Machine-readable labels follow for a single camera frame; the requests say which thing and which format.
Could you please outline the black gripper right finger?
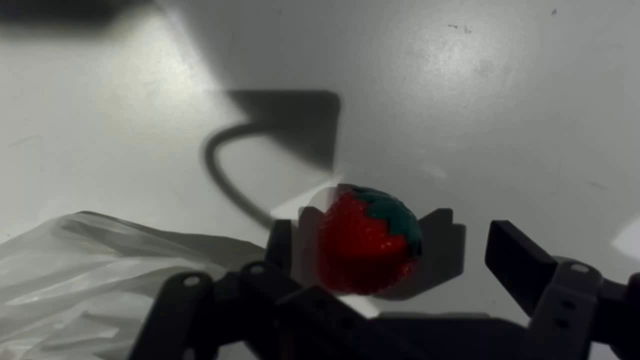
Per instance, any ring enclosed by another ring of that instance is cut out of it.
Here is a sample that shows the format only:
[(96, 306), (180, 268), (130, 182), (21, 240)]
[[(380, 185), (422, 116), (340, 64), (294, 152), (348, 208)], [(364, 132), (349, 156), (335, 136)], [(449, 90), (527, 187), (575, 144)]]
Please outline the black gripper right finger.
[(640, 360), (640, 273), (624, 283), (547, 254), (508, 220), (487, 229), (483, 263), (527, 313), (518, 360), (587, 360), (594, 342)]

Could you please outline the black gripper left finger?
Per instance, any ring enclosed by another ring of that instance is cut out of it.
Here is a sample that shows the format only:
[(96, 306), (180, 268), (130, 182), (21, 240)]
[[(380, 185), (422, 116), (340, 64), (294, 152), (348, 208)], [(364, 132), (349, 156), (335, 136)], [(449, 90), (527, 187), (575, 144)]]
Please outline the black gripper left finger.
[(290, 277), (294, 225), (278, 220), (265, 257), (211, 280), (168, 277), (127, 360), (215, 360), (245, 343), (258, 360), (414, 360), (414, 349), (322, 288)]

